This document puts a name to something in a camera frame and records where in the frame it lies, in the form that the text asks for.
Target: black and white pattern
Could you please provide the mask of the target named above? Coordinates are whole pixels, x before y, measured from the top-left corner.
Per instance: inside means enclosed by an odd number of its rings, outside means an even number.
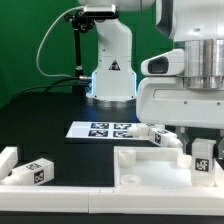
[[[161,144],[161,135],[155,134],[155,143]]]
[[[132,126],[131,124],[114,124],[114,129],[116,129],[116,130],[127,130],[131,126]]]
[[[128,135],[127,131],[114,131],[114,138],[133,138],[133,136]]]
[[[104,138],[106,138],[108,136],[108,131],[90,130],[88,136],[89,137],[100,137],[100,138],[104,137]]]
[[[32,164],[26,166],[26,168],[28,168],[28,169],[30,169],[30,170],[36,170],[36,169],[38,169],[38,168],[40,168],[40,167],[41,167],[41,166],[38,165],[38,164],[36,164],[36,163],[32,163]]]
[[[109,123],[92,123],[91,128],[93,128],[93,129],[109,129]]]
[[[209,160],[208,159],[195,159],[195,170],[202,172],[209,172]]]
[[[42,181],[44,181],[44,170],[34,173],[34,184],[38,184]]]

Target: black table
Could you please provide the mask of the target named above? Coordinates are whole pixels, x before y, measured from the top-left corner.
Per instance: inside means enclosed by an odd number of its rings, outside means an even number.
[[[26,93],[0,109],[0,151],[19,149],[18,165],[46,158],[55,162],[55,186],[114,186],[113,147],[127,141],[65,138],[72,121],[138,122],[134,107],[105,109],[65,93]],[[131,145],[150,146],[148,141]],[[223,217],[165,215],[89,215],[0,212],[0,223],[224,223]]]

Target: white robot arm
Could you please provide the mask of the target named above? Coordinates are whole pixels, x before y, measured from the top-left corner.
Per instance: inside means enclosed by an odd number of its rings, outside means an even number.
[[[157,27],[174,50],[149,59],[137,99],[144,123],[224,128],[224,1],[157,0]]]
[[[136,11],[154,0],[79,0],[86,16],[113,16],[118,11]],[[135,104],[136,74],[132,70],[132,33],[118,19],[95,19],[98,32],[98,66],[92,73],[89,101],[102,106]]]

